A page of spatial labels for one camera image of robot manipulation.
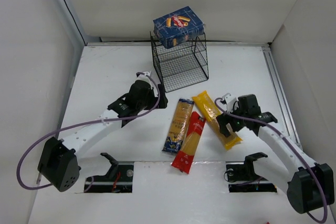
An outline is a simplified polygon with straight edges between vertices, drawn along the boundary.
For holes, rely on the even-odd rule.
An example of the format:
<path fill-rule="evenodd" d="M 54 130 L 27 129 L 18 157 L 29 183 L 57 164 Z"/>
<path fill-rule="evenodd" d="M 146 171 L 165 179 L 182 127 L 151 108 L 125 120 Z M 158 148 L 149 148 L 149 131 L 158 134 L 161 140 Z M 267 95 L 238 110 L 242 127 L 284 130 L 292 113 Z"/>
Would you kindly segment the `blue-ended spaghetti bag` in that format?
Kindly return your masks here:
<path fill-rule="evenodd" d="M 179 99 L 162 151 L 177 154 L 182 147 L 193 111 L 194 101 Z"/>

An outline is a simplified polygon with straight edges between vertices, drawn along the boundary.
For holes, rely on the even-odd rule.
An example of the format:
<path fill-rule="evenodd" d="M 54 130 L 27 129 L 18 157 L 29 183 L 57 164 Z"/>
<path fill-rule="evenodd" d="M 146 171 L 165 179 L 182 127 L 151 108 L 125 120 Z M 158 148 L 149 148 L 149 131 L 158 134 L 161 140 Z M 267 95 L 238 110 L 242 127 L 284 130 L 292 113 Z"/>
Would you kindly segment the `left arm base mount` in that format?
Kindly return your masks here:
<path fill-rule="evenodd" d="M 132 193 L 134 162 L 119 162 L 108 153 L 100 155 L 110 163 L 109 169 L 102 175 L 86 178 L 84 193 Z"/>

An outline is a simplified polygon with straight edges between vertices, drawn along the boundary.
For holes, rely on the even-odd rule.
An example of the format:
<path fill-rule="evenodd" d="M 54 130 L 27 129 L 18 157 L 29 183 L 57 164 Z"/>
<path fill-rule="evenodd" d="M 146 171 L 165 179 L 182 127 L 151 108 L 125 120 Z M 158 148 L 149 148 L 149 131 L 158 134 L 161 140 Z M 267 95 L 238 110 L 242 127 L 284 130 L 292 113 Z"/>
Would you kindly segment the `blue Barilla pasta box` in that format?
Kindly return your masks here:
<path fill-rule="evenodd" d="M 189 7 L 153 20 L 154 34 L 166 49 L 171 49 L 204 33 L 204 23 Z"/>

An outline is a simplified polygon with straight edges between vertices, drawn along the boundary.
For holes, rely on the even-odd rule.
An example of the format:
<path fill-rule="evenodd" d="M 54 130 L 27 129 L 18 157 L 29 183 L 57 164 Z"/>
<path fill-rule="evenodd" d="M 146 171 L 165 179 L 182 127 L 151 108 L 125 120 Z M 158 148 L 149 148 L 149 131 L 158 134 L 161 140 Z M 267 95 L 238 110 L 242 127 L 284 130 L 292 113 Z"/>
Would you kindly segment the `red spaghetti bag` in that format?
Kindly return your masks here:
<path fill-rule="evenodd" d="M 205 118 L 193 111 L 188 125 L 187 135 L 171 166 L 180 172 L 189 174 L 196 150 L 203 133 Z"/>

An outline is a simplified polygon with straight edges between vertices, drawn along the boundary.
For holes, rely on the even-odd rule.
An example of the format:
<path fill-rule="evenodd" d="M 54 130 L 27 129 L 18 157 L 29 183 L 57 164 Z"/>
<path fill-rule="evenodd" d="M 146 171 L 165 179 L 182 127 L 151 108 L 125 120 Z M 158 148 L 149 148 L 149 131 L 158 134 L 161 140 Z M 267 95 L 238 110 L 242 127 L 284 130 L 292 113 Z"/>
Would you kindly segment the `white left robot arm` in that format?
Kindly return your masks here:
<path fill-rule="evenodd" d="M 83 126 L 60 140 L 48 139 L 44 145 L 38 171 L 59 192 L 70 189 L 78 180 L 78 160 L 100 140 L 126 126 L 140 116 L 143 110 L 165 109 L 168 100 L 164 85 L 157 88 L 148 81 L 136 80 L 128 93 L 107 106 L 97 123 Z"/>

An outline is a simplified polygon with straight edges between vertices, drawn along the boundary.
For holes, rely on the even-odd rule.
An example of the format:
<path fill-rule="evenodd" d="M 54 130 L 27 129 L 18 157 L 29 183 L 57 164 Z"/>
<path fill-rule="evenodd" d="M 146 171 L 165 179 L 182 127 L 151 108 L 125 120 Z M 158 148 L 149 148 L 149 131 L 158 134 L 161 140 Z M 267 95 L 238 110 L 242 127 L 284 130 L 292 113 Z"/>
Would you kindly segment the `aluminium table edge rail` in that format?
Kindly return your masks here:
<path fill-rule="evenodd" d="M 290 108 L 289 108 L 289 105 L 286 99 L 286 95 L 282 87 L 280 77 L 279 77 L 273 56 L 272 56 L 271 48 L 268 44 L 265 44 L 264 46 L 262 46 L 261 50 L 263 52 L 266 66 L 268 68 L 270 79 L 274 87 L 277 101 L 279 104 L 280 114 L 281 114 L 280 121 L 282 122 L 283 128 L 285 129 L 286 133 L 291 137 L 291 139 L 295 142 L 295 144 L 301 150 L 303 150 L 298 133 L 297 133 L 297 129 L 293 121 L 293 117 L 291 115 L 291 111 L 290 111 Z"/>

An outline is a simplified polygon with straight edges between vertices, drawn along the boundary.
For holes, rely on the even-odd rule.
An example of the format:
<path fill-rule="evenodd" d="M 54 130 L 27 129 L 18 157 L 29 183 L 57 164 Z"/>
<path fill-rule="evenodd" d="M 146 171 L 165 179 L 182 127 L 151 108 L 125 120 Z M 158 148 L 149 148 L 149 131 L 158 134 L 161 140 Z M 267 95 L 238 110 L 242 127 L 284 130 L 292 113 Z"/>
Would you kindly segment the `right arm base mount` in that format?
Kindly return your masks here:
<path fill-rule="evenodd" d="M 277 187 L 257 175 L 253 162 L 260 158 L 268 157 L 265 153 L 258 152 L 247 155 L 244 161 L 226 162 L 226 171 L 223 174 L 228 182 L 230 193 L 277 193 Z"/>

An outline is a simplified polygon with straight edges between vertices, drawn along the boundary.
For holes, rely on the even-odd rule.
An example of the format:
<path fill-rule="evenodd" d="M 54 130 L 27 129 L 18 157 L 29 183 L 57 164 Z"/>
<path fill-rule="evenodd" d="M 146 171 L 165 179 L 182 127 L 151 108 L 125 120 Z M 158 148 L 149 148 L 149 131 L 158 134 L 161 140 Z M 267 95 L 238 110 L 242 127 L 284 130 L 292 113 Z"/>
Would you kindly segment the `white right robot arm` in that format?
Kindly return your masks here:
<path fill-rule="evenodd" d="M 324 223 L 328 206 L 335 202 L 332 168 L 326 163 L 319 164 L 293 143 L 277 118 L 270 112 L 262 112 L 254 94 L 234 97 L 227 93 L 214 103 L 222 112 L 216 117 L 221 134 L 229 137 L 247 128 L 282 162 L 279 165 L 262 152 L 250 154 L 244 161 L 247 174 L 262 177 L 281 189 L 299 214 L 322 208 L 320 222 Z"/>

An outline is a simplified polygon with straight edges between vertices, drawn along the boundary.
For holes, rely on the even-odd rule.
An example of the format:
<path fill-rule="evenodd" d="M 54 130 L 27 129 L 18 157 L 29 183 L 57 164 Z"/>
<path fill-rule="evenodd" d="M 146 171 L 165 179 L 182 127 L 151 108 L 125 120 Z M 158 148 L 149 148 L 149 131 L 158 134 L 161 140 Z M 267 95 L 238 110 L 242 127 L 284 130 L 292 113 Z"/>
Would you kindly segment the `yellow spaghetti bag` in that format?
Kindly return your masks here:
<path fill-rule="evenodd" d="M 208 125 L 226 150 L 231 149 L 233 146 L 240 144 L 243 141 L 236 133 L 230 131 L 230 136 L 226 137 L 219 131 L 219 123 L 216 117 L 221 115 L 221 112 L 210 98 L 207 91 L 203 91 L 199 95 L 192 97 L 192 100 L 195 102 L 201 114 L 206 118 Z"/>

